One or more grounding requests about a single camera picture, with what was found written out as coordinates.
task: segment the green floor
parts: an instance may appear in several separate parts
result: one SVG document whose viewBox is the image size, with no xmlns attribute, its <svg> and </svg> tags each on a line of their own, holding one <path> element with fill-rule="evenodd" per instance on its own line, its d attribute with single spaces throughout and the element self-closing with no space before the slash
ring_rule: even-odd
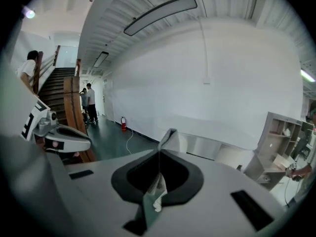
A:
<svg viewBox="0 0 316 237">
<path fill-rule="evenodd" d="M 92 147 L 96 159 L 112 159 L 129 155 L 126 150 L 126 142 L 132 135 L 127 130 L 122 132 L 121 127 L 104 116 L 99 117 L 98 123 L 91 123 L 87 127 L 87 132 L 92 140 Z M 147 140 L 146 138 L 134 134 L 133 138 L 128 141 L 128 149 L 132 154 L 148 149 L 157 148 L 157 143 Z"/>
</svg>

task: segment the shelving unit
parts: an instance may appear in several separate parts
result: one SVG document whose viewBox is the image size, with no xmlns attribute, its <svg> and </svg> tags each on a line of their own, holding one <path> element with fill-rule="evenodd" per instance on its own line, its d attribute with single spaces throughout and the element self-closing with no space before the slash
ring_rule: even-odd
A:
<svg viewBox="0 0 316 237">
<path fill-rule="evenodd" d="M 285 171 L 273 162 L 277 155 L 291 156 L 301 126 L 299 120 L 268 112 L 255 156 L 244 173 L 271 190 L 285 176 Z M 283 133 L 287 129 L 290 131 L 289 136 Z"/>
</svg>

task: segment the black pants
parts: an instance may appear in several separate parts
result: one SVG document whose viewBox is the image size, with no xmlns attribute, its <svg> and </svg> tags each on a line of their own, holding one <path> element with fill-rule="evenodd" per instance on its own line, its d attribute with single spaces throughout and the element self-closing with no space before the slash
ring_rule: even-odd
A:
<svg viewBox="0 0 316 237">
<path fill-rule="evenodd" d="M 98 120 L 97 111 L 95 110 L 95 105 L 88 106 L 88 113 L 90 116 L 90 121 Z"/>
</svg>

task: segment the fire extinguisher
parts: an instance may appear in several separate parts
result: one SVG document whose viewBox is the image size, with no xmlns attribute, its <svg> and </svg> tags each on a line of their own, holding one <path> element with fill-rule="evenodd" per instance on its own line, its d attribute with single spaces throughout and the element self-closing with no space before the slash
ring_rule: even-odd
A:
<svg viewBox="0 0 316 237">
<path fill-rule="evenodd" d="M 126 120 L 125 120 L 125 117 L 121 117 L 120 118 L 120 122 L 122 124 L 122 131 L 125 132 L 126 131 Z"/>
</svg>

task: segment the metal ceiling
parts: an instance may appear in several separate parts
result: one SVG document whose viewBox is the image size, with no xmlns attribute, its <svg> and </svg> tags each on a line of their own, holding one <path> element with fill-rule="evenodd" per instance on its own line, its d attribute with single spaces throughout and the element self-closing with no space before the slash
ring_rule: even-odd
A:
<svg viewBox="0 0 316 237">
<path fill-rule="evenodd" d="M 113 0 L 99 20 L 95 22 L 89 34 L 82 59 L 82 74 L 102 75 L 110 63 L 123 51 L 136 42 L 157 31 L 177 23 L 194 20 L 185 12 L 180 12 L 156 21 L 130 37 L 123 33 L 124 28 L 151 8 L 168 0 Z M 259 0 L 196 0 L 197 8 L 190 13 L 199 17 L 232 17 L 253 21 L 261 24 L 259 27 L 270 27 L 289 34 L 297 46 L 301 66 L 316 78 L 316 53 L 313 40 L 310 38 L 304 24 L 286 0 L 266 0 L 264 5 Z M 262 6 L 260 18 L 253 16 L 256 7 Z M 99 66 L 92 68 L 101 51 L 109 52 L 108 58 Z M 304 82 L 304 92 L 308 97 L 316 98 L 316 87 Z"/>
</svg>

